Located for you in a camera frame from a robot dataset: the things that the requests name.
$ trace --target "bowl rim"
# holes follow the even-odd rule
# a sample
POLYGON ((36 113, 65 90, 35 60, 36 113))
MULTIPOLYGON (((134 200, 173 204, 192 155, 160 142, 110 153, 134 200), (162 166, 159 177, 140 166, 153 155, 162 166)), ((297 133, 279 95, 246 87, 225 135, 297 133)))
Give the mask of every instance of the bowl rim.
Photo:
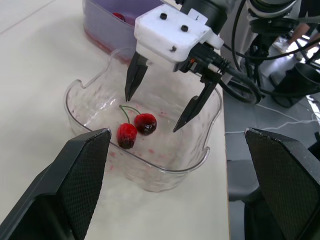
MULTIPOLYGON (((114 55, 116 55, 118 52, 121 52, 123 50, 128 50, 128 49, 134 49, 133 47, 124 47, 124 48, 119 48, 116 49, 114 51, 112 51, 109 55, 109 59, 107 61, 107 67, 105 67, 102 71, 100 71, 93 79, 91 79, 87 84, 83 85, 83 82, 79 79, 74 80, 66 89, 65 93, 64 93, 64 97, 63 97, 63 105, 64 105, 64 109, 66 111, 66 114, 68 115, 69 119, 72 120, 78 127, 87 130, 88 132, 92 132, 93 130, 91 130, 90 128, 86 127, 85 125, 83 125, 81 122, 79 122, 71 113, 69 106, 68 106, 68 97, 69 97, 69 92, 70 90, 75 86, 75 85, 80 85, 80 87, 85 90, 86 88, 88 88, 92 83, 94 83, 99 77, 101 77, 101 75, 103 75, 106 71, 108 71, 109 66, 110 66, 110 62, 113 58, 114 55)), ((157 166, 135 154, 132 154, 131 152, 119 147, 117 144, 113 143, 112 141, 110 141, 110 144, 115 146, 116 148, 118 148, 121 151, 124 151, 125 153, 129 154, 130 156, 132 156, 135 160, 139 160, 142 161, 144 164, 146 164, 149 167, 152 168, 156 168, 157 170, 159 170, 162 173, 166 173, 166 174, 186 174, 186 173, 190 173, 196 169, 198 169, 199 167, 201 167, 205 161, 207 160, 209 153, 210 153, 210 147, 207 146, 208 140, 209 140, 209 136, 211 133, 211 129, 214 125, 214 123, 216 122, 217 118, 219 117, 221 111, 222 111, 222 97, 221 94, 219 93, 219 91, 215 88, 214 89, 215 93, 218 95, 219 98, 219 107, 218 107, 218 111, 215 114, 213 120, 210 123, 209 129, 206 132, 206 136, 205 136, 205 140, 202 146, 202 151, 205 152, 204 155, 202 156, 201 160, 199 160, 195 165, 185 168, 185 169, 181 169, 181 170, 170 170, 170 169, 166 169, 160 166, 157 166)))

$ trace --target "transparent container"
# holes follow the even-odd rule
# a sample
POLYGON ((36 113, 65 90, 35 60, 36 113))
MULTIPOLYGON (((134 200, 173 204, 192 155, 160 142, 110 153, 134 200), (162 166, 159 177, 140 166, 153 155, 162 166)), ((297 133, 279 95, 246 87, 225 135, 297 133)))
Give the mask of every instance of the transparent container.
MULTIPOLYGON (((173 133, 189 100, 200 94, 204 85, 190 72, 167 72, 151 64, 131 101, 126 102, 126 75, 134 52, 134 48, 115 50, 107 68, 87 85, 74 81, 65 93, 65 110, 76 135, 111 129, 108 160, 116 162, 127 179, 146 191, 170 190, 208 158, 207 141, 221 112, 222 99, 214 91, 200 114, 173 133), (119 105, 151 113, 157 120, 155 132, 149 136, 138 134, 129 150, 120 148, 116 140, 118 127, 127 122, 119 105)), ((136 113, 133 110, 127 113, 133 122, 136 113)))
POLYGON ((134 47, 135 20, 163 4, 160 0, 83 0, 84 30, 89 38, 107 52, 134 47), (125 22, 114 16, 121 14, 125 22))

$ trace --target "gray floor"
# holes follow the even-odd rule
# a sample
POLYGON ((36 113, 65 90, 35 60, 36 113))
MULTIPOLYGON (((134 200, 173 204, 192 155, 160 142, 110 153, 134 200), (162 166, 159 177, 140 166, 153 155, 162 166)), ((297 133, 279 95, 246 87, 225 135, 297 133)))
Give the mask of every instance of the gray floor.
MULTIPOLYGON (((271 55, 278 55, 275 49, 270 50, 271 55)), ((283 57, 274 61, 265 61, 260 66, 263 74, 264 88, 273 90, 268 80, 270 73, 277 72, 279 75, 285 74, 285 70, 291 69, 297 63, 294 57, 283 57)), ((293 107, 287 109, 277 105, 271 97, 267 96, 260 103, 263 106, 278 110, 297 120, 311 120, 312 111, 307 98, 302 99, 293 107)), ((261 108, 255 105, 241 103, 232 97, 224 94, 224 117, 226 131, 226 155, 228 160, 251 159, 247 143, 243 133, 227 134, 228 132, 243 131, 246 128, 264 129, 269 127, 279 127, 286 122, 294 120, 279 113, 261 108)), ((317 122, 310 124, 288 124, 278 130, 270 130, 290 138, 296 139, 307 148, 316 142, 315 132, 320 127, 317 122)), ((244 240, 244 204, 242 202, 229 203, 231 240, 244 240)))

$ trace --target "screw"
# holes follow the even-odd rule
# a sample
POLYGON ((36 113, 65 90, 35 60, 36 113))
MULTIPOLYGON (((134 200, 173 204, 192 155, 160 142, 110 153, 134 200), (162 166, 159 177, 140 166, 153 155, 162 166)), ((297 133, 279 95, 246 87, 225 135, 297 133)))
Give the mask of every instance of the screw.
POLYGON ((188 32, 189 27, 188 27, 187 25, 182 25, 182 26, 181 26, 181 30, 182 30, 183 32, 188 32))
POLYGON ((166 20, 167 17, 168 17, 168 15, 167 15, 166 13, 164 13, 164 12, 160 14, 160 18, 161 18, 162 20, 166 20))

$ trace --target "cherry stem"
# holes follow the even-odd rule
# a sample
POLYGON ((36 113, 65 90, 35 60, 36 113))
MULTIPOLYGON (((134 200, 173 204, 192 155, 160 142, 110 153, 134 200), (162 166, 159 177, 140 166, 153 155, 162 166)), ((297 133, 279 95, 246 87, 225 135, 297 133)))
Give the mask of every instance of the cherry stem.
POLYGON ((129 116, 128 116, 128 114, 126 113, 126 111, 124 110, 123 106, 122 106, 122 105, 119 105, 119 108, 122 110, 122 112, 123 112, 124 115, 126 116, 126 119, 128 120, 128 123, 130 124, 129 116))
POLYGON ((120 106, 123 107, 123 108, 135 110, 138 114, 141 114, 137 109, 135 109, 135 108, 132 107, 132 106, 124 106, 124 105, 120 105, 120 106))

